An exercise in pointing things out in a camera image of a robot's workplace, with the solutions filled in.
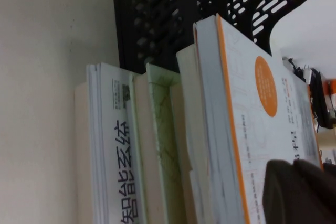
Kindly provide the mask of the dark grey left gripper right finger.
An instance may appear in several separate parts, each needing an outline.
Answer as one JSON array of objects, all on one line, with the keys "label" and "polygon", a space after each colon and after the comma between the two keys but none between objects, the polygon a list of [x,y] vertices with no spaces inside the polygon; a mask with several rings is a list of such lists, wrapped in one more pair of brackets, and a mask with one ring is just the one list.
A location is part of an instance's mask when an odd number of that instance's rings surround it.
[{"label": "dark grey left gripper right finger", "polygon": [[293,223],[335,223],[335,177],[317,166],[298,160]]}]

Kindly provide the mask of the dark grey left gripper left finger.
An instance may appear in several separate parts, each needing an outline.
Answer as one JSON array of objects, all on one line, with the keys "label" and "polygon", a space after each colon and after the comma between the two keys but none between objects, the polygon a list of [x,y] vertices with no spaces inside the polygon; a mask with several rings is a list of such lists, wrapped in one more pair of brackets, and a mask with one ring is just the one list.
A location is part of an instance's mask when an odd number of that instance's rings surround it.
[{"label": "dark grey left gripper left finger", "polygon": [[262,196],[266,223],[318,223],[319,209],[312,191],[286,161],[267,163]]}]

